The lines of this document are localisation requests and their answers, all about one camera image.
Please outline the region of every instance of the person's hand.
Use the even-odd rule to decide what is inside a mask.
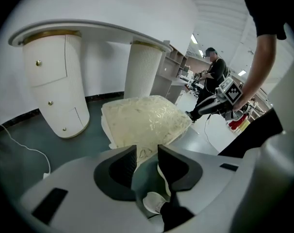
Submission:
[[[247,102],[249,101],[248,97],[244,94],[239,98],[239,100],[234,104],[233,111],[240,110]]]

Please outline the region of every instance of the cabinet door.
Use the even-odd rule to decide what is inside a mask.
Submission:
[[[83,130],[82,123],[79,119],[76,109],[63,113],[60,120],[60,125],[54,132],[63,138],[73,137]]]
[[[82,123],[75,108],[67,112],[55,114],[49,114],[45,109],[40,109],[40,112],[59,137],[74,137],[83,130]]]
[[[66,77],[65,35],[32,41],[23,46],[23,55],[25,71],[31,86],[43,85]]]
[[[69,78],[63,78],[44,85],[31,87],[39,109],[45,110],[49,114],[72,110],[75,105],[69,82]]]

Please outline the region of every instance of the gray floor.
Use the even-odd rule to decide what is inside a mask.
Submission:
[[[19,143],[45,153],[53,171],[68,161],[96,156],[110,149],[110,141],[101,127],[100,116],[102,105],[116,99],[88,103],[91,115],[89,125],[83,133],[71,139],[59,138],[42,115],[9,127],[8,130]],[[10,140],[5,131],[0,132],[0,178],[12,198],[19,198],[25,190],[40,181],[44,172],[48,172],[48,164],[43,155],[20,147]]]
[[[89,125],[83,133],[71,139],[59,138],[42,115],[25,120],[8,130],[19,143],[44,152],[49,158],[51,171],[54,171],[68,161],[84,156],[96,156],[110,149],[110,141],[101,127],[100,116],[102,105],[116,99],[120,98],[88,103]],[[191,128],[172,145],[191,151],[218,153]],[[147,192],[155,191],[169,199],[164,181],[157,172],[157,162],[157,156],[153,156],[143,163],[133,176],[132,189],[137,195],[137,205],[147,217],[153,215],[142,204],[142,198]],[[48,172],[48,164],[43,155],[20,147],[10,140],[6,132],[0,133],[0,180],[11,198],[18,199],[43,178],[44,172]]]

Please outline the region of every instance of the person's arm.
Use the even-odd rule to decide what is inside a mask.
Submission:
[[[246,83],[242,87],[243,95],[233,106],[239,110],[260,89],[268,77],[276,56],[277,38],[286,39],[283,28],[283,14],[270,0],[244,0],[250,15],[254,19],[257,33],[257,46],[252,67]]]
[[[243,95],[234,105],[233,110],[242,108],[260,89],[268,77],[275,61],[277,36],[264,34],[257,37],[257,47],[247,81],[242,87]]]

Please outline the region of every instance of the white curved cabinet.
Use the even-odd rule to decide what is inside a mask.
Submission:
[[[81,38],[53,35],[58,33],[51,31],[51,36],[28,42],[23,55],[40,112],[59,137],[70,138],[86,128],[90,115],[80,70]]]

